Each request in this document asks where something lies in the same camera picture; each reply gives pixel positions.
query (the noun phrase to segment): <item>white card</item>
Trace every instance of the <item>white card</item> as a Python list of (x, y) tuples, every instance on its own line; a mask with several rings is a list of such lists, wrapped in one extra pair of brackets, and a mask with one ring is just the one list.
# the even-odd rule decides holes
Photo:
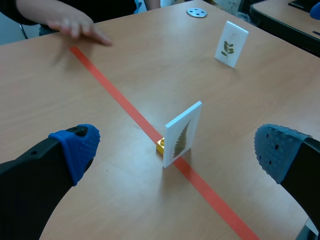
[(198, 101), (165, 125), (163, 167), (166, 168), (192, 146), (202, 103)]
[(226, 21), (214, 58), (234, 68), (248, 34), (243, 28)]

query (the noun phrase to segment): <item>fingers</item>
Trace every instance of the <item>fingers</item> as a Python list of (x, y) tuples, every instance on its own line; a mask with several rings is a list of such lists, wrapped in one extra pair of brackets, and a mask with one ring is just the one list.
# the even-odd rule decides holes
[(63, 34), (69, 35), (71, 28), (71, 22), (69, 19), (65, 18), (62, 20), (60, 32)]
[(73, 39), (78, 39), (80, 37), (80, 25), (78, 22), (71, 23), (71, 37)]
[(51, 29), (58, 30), (65, 35), (69, 35), (75, 40), (78, 39), (82, 34), (97, 40), (103, 45), (112, 45), (110, 39), (100, 30), (98, 30), (94, 26), (93, 22), (64, 18), (62, 21), (52, 21), (48, 22), (47, 24)]
[(89, 24), (88, 22), (82, 22), (81, 23), (81, 30), (82, 33), (86, 36), (90, 36), (91, 34), (91, 24)]
[(60, 29), (61, 29), (61, 23), (59, 21), (50, 21), (50, 22), (48, 22), (48, 26), (52, 30), (60, 31)]
[(100, 32), (96, 27), (93, 27), (92, 29), (92, 37), (102, 43), (103, 45), (106, 46), (111, 46), (112, 42), (111, 40), (104, 35), (102, 32)]

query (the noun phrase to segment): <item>yellow lego brick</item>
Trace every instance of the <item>yellow lego brick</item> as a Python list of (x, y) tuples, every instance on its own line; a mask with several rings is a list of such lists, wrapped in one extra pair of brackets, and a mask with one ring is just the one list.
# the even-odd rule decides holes
[(165, 138), (160, 139), (156, 142), (156, 150), (162, 155), (165, 152)]

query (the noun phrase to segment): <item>fern leaf picture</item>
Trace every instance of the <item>fern leaf picture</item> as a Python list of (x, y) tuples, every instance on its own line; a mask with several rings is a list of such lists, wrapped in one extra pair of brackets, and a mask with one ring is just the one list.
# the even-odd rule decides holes
[(174, 158), (178, 156), (187, 146), (187, 129), (188, 129), (189, 123), (190, 123), (190, 120), (182, 130), (178, 140), (175, 143), (174, 154), (173, 154)]
[(223, 56), (226, 56), (226, 58), (228, 58), (229, 54), (233, 54), (235, 51), (232, 48), (234, 45), (233, 44), (229, 44), (227, 41), (224, 41), (224, 45), (223, 45), (223, 49), (224, 51), (221, 51), (221, 54)]

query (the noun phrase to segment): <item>person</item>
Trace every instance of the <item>person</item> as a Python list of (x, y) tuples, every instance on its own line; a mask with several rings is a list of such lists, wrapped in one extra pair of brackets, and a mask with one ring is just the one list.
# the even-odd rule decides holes
[[(160, 8), (160, 0), (144, 0), (147, 10)], [(0, 0), (0, 12), (24, 25), (41, 24), (40, 35), (60, 31), (73, 39), (81, 35), (104, 45), (110, 39), (94, 23), (131, 15), (135, 0)]]

